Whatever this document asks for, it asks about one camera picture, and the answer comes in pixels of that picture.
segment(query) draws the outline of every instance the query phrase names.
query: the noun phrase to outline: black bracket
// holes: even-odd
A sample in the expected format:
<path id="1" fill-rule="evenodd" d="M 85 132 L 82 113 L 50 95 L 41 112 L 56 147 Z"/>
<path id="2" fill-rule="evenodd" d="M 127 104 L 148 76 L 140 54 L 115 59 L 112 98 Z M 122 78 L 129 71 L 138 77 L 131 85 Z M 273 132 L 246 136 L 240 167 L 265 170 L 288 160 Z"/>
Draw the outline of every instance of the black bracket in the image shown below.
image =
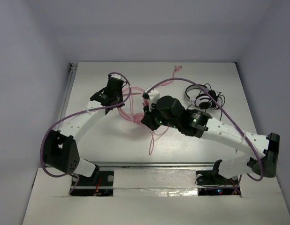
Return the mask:
<path id="1" fill-rule="evenodd" d="M 222 162 L 222 160 L 217 160 L 214 163 L 213 169 L 212 170 L 198 170 L 196 171 L 196 176 L 197 176 L 197 184 L 201 186 L 206 186 L 206 185 L 212 185 L 212 186 L 217 186 L 217 185 L 225 185 L 228 182 L 228 179 L 225 177 L 222 177 L 221 175 L 218 174 L 219 172 L 219 165 Z"/>
<path id="2" fill-rule="evenodd" d="M 81 177 L 71 192 L 72 196 L 113 196 L 114 171 L 98 171 L 98 179 Z"/>
<path id="3" fill-rule="evenodd" d="M 157 114 L 159 114 L 158 110 L 154 108 L 150 112 L 148 105 L 144 106 L 143 110 L 144 110 L 144 117 L 141 120 L 141 123 L 146 125 L 152 131 L 158 129 L 160 127 L 160 124 L 155 122 L 155 117 Z"/>
<path id="4" fill-rule="evenodd" d="M 107 86 L 100 91 L 96 92 L 94 95 L 90 97 L 91 101 L 100 102 L 102 106 L 110 106 L 115 105 L 123 101 L 123 83 L 124 81 L 115 77 L 108 75 Z"/>
<path id="5" fill-rule="evenodd" d="M 267 136 L 267 139 L 269 140 L 268 149 L 264 150 L 264 154 L 266 156 L 263 157 L 261 161 L 264 170 L 264 177 L 272 178 L 276 175 L 280 136 L 275 133 L 271 133 Z M 257 160 L 251 158 L 247 165 L 255 174 L 261 175 L 261 169 Z"/>
<path id="6" fill-rule="evenodd" d="M 79 159 L 77 144 L 72 136 L 66 137 L 54 130 L 49 132 L 43 153 L 46 164 L 66 174 L 72 174 L 78 166 Z"/>

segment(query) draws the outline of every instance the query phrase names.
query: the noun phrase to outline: pink cable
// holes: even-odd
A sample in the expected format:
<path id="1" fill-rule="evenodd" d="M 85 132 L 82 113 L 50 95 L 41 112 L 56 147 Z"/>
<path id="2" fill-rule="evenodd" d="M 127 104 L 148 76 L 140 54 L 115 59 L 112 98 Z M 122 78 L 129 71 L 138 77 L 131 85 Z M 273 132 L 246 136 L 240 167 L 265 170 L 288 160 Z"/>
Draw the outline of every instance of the pink cable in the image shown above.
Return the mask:
<path id="1" fill-rule="evenodd" d="M 179 67 L 174 67 L 174 70 L 173 70 L 173 74 L 172 74 L 172 78 L 174 78 L 174 75 L 177 71 L 179 71 L 180 69 L 182 68 L 182 66 L 179 66 Z M 169 82 L 165 82 L 165 83 L 162 83 L 160 86 L 166 86 L 168 84 L 171 84 L 173 82 L 172 81 L 169 81 Z M 141 123 L 141 120 L 143 119 L 144 117 L 144 113 L 143 112 L 139 112 L 139 113 L 136 113 L 134 114 L 133 112 L 133 100 L 132 100 L 132 96 L 133 95 L 142 95 L 144 93 L 144 89 L 142 88 L 139 88 L 139 87 L 131 87 L 132 90 L 137 90 L 139 92 L 135 92 L 135 93 L 132 93 L 130 95 L 130 115 L 128 115 L 122 108 L 117 108 L 118 109 L 118 112 L 119 114 L 126 120 L 128 121 L 131 121 L 131 122 L 134 122 L 140 126 L 144 126 L 142 123 Z M 129 90 L 129 88 L 126 88 L 123 90 L 123 93 L 127 92 Z M 148 105 L 148 101 L 146 99 L 143 99 L 143 106 L 145 105 Z M 148 129 L 148 131 L 150 132 L 151 134 L 151 141 L 150 141 L 150 145 L 149 145 L 149 155 L 152 154 L 153 152 L 153 149 L 154 149 L 154 135 L 157 135 L 160 137 L 162 137 L 167 131 L 168 131 L 169 128 L 167 128 L 164 132 L 160 133 L 160 134 L 157 134 L 155 133 L 154 131 L 151 131 L 150 129 Z"/>

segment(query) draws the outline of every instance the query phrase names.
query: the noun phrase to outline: headphone ear cup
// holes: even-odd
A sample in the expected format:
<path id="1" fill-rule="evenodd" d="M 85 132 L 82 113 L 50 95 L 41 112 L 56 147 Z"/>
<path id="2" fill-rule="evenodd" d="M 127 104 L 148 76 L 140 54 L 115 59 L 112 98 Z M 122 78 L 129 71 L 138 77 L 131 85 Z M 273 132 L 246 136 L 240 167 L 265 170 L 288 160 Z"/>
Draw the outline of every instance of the headphone ear cup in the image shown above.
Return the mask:
<path id="1" fill-rule="evenodd" d="M 209 103 L 209 102 L 202 102 L 199 104 L 200 109 L 208 109 L 210 107 L 211 107 L 211 103 Z"/>
<path id="2" fill-rule="evenodd" d="M 208 93 L 210 94 L 210 96 L 212 96 L 212 98 L 213 98 L 215 101 L 218 100 L 218 96 L 217 96 L 216 91 L 214 91 L 214 90 L 210 90 Z M 212 108 L 214 108 L 214 107 L 216 107 L 216 104 L 215 104 L 214 102 L 212 102 Z"/>
<path id="3" fill-rule="evenodd" d="M 208 109 L 211 107 L 210 98 L 206 94 L 200 94 L 196 97 L 195 106 L 200 109 Z"/>

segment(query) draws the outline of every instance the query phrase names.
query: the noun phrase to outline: small white part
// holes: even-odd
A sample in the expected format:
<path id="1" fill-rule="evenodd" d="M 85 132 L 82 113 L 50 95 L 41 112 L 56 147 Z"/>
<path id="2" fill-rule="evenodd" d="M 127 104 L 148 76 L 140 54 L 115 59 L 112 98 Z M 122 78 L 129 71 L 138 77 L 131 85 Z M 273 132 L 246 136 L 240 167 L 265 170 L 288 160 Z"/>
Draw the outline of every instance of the small white part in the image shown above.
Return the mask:
<path id="1" fill-rule="evenodd" d="M 246 141 L 244 141 L 243 136 L 236 130 L 236 128 L 222 123 L 214 117 L 208 120 L 206 127 L 208 130 L 203 133 L 201 138 L 225 144 L 244 152 L 253 159 L 257 159 L 251 147 Z M 267 140 L 265 135 L 257 135 L 249 132 L 246 132 L 246 134 L 248 139 L 254 145 L 258 156 L 263 158 L 265 156 L 264 150 L 268 149 L 269 140 Z"/>
<path id="2" fill-rule="evenodd" d="M 159 98 L 160 98 L 160 92 L 155 88 L 152 89 L 149 93 L 148 93 L 148 101 L 149 101 L 149 111 L 152 110 L 152 104 L 155 104 Z"/>
<path id="3" fill-rule="evenodd" d="M 74 182 L 76 182 L 77 181 L 77 177 L 76 176 L 74 176 L 73 178 L 72 178 L 72 180 L 74 181 Z"/>
<path id="4" fill-rule="evenodd" d="M 113 182 L 114 181 L 114 176 L 113 175 L 108 175 L 107 176 L 107 181 L 108 182 Z"/>
<path id="5" fill-rule="evenodd" d="M 111 74 L 111 77 L 122 80 L 122 77 L 119 74 Z"/>
<path id="6" fill-rule="evenodd" d="M 252 173 L 252 169 L 247 165 L 250 156 L 244 155 L 231 160 L 222 161 L 219 165 L 218 174 L 230 179 L 234 176 Z"/>
<path id="7" fill-rule="evenodd" d="M 83 175 L 85 177 L 91 177 L 95 169 L 96 169 L 95 164 L 90 163 L 89 161 L 83 158 L 80 158 L 78 166 L 73 173 Z"/>
<path id="8" fill-rule="evenodd" d="M 200 177 L 202 177 L 202 174 L 198 174 L 198 175 L 197 175 L 197 179 L 198 179 L 198 180 L 200 179 Z"/>
<path id="9" fill-rule="evenodd" d="M 195 101 L 196 101 L 196 98 L 195 97 L 191 97 L 189 99 L 189 103 L 192 104 L 192 105 L 195 105 Z"/>
<path id="10" fill-rule="evenodd" d="M 93 126 L 93 124 L 105 116 L 105 109 L 89 111 L 90 109 L 95 109 L 98 107 L 102 107 L 100 102 L 89 101 L 87 106 L 84 108 L 87 113 L 74 117 L 69 123 L 59 128 L 60 133 L 66 137 L 73 136 L 74 140 L 78 144 L 80 139 Z"/>

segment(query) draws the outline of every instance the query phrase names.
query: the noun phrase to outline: gray wall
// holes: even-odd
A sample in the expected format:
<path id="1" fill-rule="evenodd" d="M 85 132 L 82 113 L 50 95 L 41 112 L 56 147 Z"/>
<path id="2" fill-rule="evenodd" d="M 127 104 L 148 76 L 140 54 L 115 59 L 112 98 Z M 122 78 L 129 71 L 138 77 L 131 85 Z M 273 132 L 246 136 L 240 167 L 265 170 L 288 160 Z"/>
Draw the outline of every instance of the gray wall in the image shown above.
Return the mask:
<path id="1" fill-rule="evenodd" d="M 257 130 L 281 135 L 278 180 L 290 210 L 290 0 L 274 0 L 237 63 Z"/>
<path id="2" fill-rule="evenodd" d="M 25 2 L 0 0 L 0 225 L 21 224 L 69 69 Z"/>
<path id="3" fill-rule="evenodd" d="M 271 0 L 34 1 L 47 15 L 71 62 L 237 61 L 271 3 Z"/>

